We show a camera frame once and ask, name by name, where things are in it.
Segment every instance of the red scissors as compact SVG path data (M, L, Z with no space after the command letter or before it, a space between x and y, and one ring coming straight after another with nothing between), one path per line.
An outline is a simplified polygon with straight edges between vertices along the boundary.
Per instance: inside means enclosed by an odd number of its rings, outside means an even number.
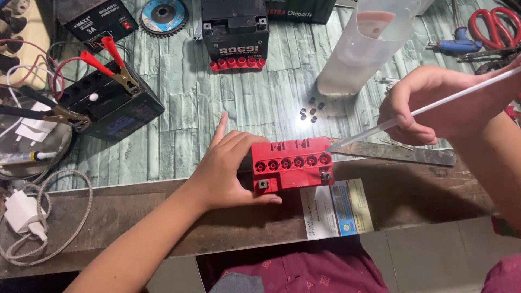
M500 21L497 13L503 13L514 23L516 35L512 36L505 25ZM476 17L483 16L483 20L487 25L490 39L485 38L476 25ZM503 48L516 47L521 41L521 20L515 12L505 7L496 7L491 11L486 9L476 10L468 20L468 28L474 39L482 41L483 45L490 50L498 50ZM504 43L501 41L499 33L503 37Z

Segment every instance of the red battery cap strip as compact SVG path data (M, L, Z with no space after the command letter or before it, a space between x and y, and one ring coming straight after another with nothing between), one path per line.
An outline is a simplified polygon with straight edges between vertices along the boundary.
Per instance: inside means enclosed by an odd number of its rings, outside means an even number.
M266 61L262 58L259 58L259 60L256 60L253 57L246 58L239 57L237 60L235 58L228 58L227 60L219 59L218 62L210 62L210 68L213 71L221 71L226 69L232 69L232 68L257 68L262 69L266 65Z

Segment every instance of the hand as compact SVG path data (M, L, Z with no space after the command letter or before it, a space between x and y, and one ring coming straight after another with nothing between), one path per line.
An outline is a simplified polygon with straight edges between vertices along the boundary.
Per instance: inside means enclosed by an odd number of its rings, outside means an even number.
M392 139L409 145L433 145L471 136L500 114L521 92L520 74L416 115L411 111L493 78L519 66L521 57L501 70L474 76L436 66L420 66L398 82L382 102L378 124L396 118L387 130Z
M232 130L226 136L228 114L222 113L210 148L183 187L204 210L250 204L282 203L275 194L257 195L237 180L237 169L253 143L268 142L264 137Z

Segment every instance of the person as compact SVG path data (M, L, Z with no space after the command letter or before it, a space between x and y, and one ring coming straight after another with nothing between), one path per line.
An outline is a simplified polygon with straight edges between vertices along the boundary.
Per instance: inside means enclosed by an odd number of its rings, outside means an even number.
M481 76L420 66L390 91L380 107L381 123L398 126L391 138L409 145L447 139L486 189L502 216L521 228L521 129L503 111L521 92L520 74L412 117L411 110L447 97L519 66ZM160 206L94 259L66 292L137 292L143 288L181 236L206 211L249 204L280 204L276 194L245 190L236 171L253 143L266 138L233 130L223 113L211 145L193 175ZM299 249L270 247L271 256L243 251L221 263L220 292L387 292L381 274L352 237L331 238ZM483 292L515 292L521 284L521 258L502 260L488 274Z

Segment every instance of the plastic dropper tube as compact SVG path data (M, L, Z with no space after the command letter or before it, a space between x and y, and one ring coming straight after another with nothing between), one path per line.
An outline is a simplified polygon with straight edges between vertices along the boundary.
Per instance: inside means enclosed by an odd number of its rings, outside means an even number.
M509 70L507 72L504 72L504 73L502 73L502 74L500 74L500 75L498 75L496 77L493 77L493 78L491 78L489 80L486 80L486 81L481 82L481 83L479 83L479 84L477 84L475 86L472 86L472 87L470 87L470 88L468 88L466 90L463 90L461 92L455 93L454 95L448 96L445 99L441 99L441 100L436 101L436 102L434 102L432 104L429 104L429 105L427 105L427 106L425 106L423 108L420 108L418 110L412 111L411 114L413 116L418 115L418 114L423 113L423 112L425 112L427 110L435 108L435 107L437 107L439 105L443 105L443 104L445 104L447 102L455 100L455 99L459 98L460 96L467 95L469 93L472 93L474 91L482 89L482 88L484 88L486 86L489 86L489 85L491 85L491 84L493 84L493 83L495 83L497 81L500 81L500 80L503 80L505 78L511 77L511 76L513 76L513 75L515 75L515 74L517 74L519 72L521 72L521 67L514 68L514 69ZM348 144L356 142L356 141L358 141L360 139L364 139L366 137L372 136L372 135L374 135L376 133L379 133L382 130L389 129L389 128L391 128L393 126L396 126L396 125L398 125L398 123L396 122L396 119L391 119L391 120L385 121L382 124L378 124L377 126L375 126L373 128L370 128L370 129L368 129L366 131L363 131L363 132L361 132L361 133L359 133L359 134L357 134L355 136L352 136L352 137L350 137L348 139L344 139L344 140L335 142L334 144L330 145L324 152L325 153L333 152L334 150L337 150L337 149L339 149L341 147L344 147L344 146L346 146Z

